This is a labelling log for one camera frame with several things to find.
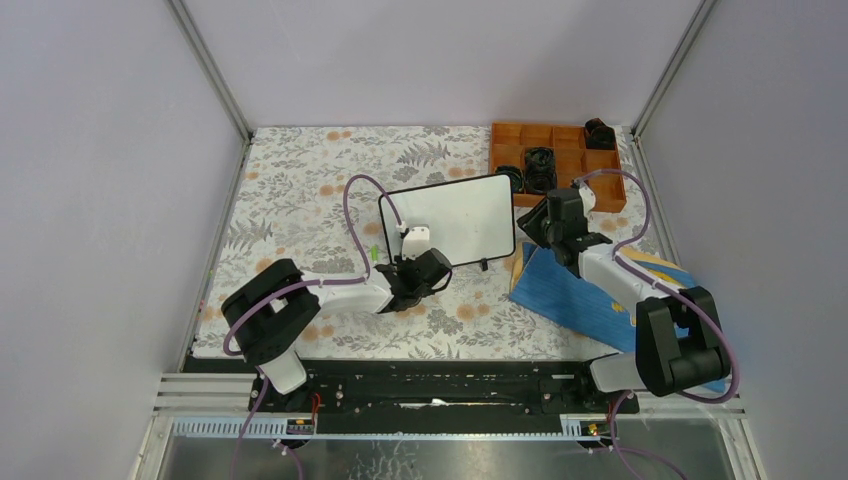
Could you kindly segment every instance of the gray wall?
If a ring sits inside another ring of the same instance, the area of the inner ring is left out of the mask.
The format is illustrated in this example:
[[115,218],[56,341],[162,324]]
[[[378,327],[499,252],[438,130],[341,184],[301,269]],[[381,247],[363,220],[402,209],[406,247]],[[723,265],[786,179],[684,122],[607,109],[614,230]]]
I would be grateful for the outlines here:
[[126,478],[240,141],[164,2],[0,7],[0,478]]
[[844,478],[848,3],[720,2],[644,136],[773,479]]
[[633,122],[698,0],[189,0],[256,126]]

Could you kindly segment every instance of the reflective metal surface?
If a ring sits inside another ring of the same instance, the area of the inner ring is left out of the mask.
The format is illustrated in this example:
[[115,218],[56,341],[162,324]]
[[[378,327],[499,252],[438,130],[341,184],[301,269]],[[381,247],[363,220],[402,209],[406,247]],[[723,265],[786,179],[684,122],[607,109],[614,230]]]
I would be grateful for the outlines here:
[[[622,445],[662,455],[690,480],[734,478],[724,443],[709,420],[620,420]],[[235,440],[172,437],[162,479],[226,480]],[[617,455],[573,442],[535,441],[312,441],[297,450],[307,479],[629,479]],[[645,479],[677,479],[667,467],[641,458],[631,464]],[[296,479],[290,457],[267,440],[246,440],[238,479]]]

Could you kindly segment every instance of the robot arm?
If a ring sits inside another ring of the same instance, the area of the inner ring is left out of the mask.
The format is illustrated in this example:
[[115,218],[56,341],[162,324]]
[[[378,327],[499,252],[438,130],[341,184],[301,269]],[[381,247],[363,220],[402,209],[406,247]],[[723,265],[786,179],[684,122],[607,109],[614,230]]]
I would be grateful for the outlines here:
[[[306,382],[306,371],[293,345],[315,316],[406,310],[447,287],[451,264],[431,248],[414,259],[377,265],[375,270],[360,281],[351,279],[350,274],[300,271],[291,259],[281,259],[227,298],[221,311],[232,328],[274,292],[308,282],[278,298],[285,302],[281,309],[266,304],[257,310],[234,335],[245,362],[258,367],[279,393],[286,394]],[[446,277],[446,282],[436,287]]]
[[[679,300],[656,288],[679,292],[703,309],[717,325],[712,295],[702,287],[680,289],[614,252],[610,239],[590,233],[586,214],[594,195],[580,185],[548,192],[536,207],[518,219],[518,226],[542,248],[554,251],[557,262],[578,278],[600,287],[636,317],[635,353],[590,360],[591,385],[609,393],[648,389],[656,396],[719,380],[730,373],[730,360],[719,339]],[[653,278],[647,282],[619,262]],[[678,338],[675,326],[688,329]]]

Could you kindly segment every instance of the floral tablecloth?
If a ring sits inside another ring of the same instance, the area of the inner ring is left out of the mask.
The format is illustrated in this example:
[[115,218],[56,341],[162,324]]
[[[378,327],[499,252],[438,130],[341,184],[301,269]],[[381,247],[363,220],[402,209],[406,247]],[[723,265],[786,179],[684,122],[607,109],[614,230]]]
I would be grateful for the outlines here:
[[[635,174],[617,132],[623,168]],[[390,191],[483,175],[489,135],[489,127],[258,129],[192,354],[224,357],[222,301],[276,259],[289,257],[319,273],[363,271],[342,213],[342,190],[352,175],[367,173]],[[626,189],[621,213],[591,214],[591,227],[613,240],[631,236],[644,218],[638,189],[629,180]],[[351,188],[354,228],[385,263],[377,198],[367,182]],[[652,229],[635,248],[657,254],[656,238]],[[458,267],[447,290],[405,312],[319,316],[301,334],[297,351],[304,358],[492,360],[583,360],[614,351],[511,303],[512,263],[513,257],[493,261],[486,272]]]

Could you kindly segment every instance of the folded cloth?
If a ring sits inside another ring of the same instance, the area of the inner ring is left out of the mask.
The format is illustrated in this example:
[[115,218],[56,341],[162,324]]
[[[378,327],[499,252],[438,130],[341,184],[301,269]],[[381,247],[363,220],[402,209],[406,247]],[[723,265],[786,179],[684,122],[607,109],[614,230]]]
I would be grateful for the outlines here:
[[[620,252],[663,280],[686,288],[695,286],[692,276],[673,263],[629,248]],[[520,253],[523,258],[515,263],[524,268],[514,282],[510,300],[617,350],[635,350],[636,319],[624,307],[556,263],[553,251],[524,243]],[[685,336],[686,331],[678,328],[677,335]],[[710,382],[704,387],[722,392],[724,382]]]

